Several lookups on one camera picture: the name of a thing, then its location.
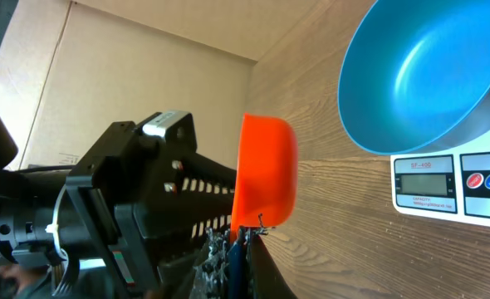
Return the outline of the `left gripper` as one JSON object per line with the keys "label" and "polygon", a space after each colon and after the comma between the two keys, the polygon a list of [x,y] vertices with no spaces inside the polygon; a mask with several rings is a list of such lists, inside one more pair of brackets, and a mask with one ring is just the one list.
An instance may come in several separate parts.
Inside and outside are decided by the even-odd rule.
{"label": "left gripper", "polygon": [[[113,122],[66,179],[66,190],[120,298],[189,298],[206,231],[225,231],[237,172],[197,149],[191,113]],[[163,189],[147,166],[161,154]]]}

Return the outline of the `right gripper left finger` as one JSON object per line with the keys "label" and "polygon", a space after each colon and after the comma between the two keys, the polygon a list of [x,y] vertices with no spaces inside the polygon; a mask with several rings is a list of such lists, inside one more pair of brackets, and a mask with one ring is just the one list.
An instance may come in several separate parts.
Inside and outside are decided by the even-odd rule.
{"label": "right gripper left finger", "polygon": [[194,262],[194,278],[190,299],[224,299],[228,292],[228,252],[230,230],[206,231],[198,259]]}

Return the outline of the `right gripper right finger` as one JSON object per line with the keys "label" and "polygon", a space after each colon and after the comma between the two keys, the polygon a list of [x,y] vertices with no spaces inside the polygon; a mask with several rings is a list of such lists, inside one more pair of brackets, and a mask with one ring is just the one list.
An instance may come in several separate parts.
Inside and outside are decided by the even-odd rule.
{"label": "right gripper right finger", "polygon": [[262,240],[268,228],[258,214],[258,228],[246,231],[247,295],[252,299],[296,299]]}

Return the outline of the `orange measuring scoop blue handle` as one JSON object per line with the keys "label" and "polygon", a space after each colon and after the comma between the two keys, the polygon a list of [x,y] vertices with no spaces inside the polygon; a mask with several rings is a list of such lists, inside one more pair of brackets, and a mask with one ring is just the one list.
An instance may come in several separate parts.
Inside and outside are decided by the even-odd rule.
{"label": "orange measuring scoop blue handle", "polygon": [[284,120],[246,114],[238,149],[238,169],[228,253],[228,297],[247,295],[246,231],[263,225],[275,228],[285,223],[296,202],[297,144],[291,126]]}

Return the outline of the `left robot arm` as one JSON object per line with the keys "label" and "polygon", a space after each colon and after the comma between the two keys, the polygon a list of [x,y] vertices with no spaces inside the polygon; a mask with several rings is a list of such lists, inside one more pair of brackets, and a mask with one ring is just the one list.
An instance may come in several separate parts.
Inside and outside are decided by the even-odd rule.
{"label": "left robot arm", "polygon": [[237,173],[200,155],[189,113],[155,113],[164,131],[111,124],[78,164],[10,171],[17,146],[0,119],[0,266],[46,267],[48,295],[82,294],[100,259],[112,293],[185,293],[209,221],[232,208]]}

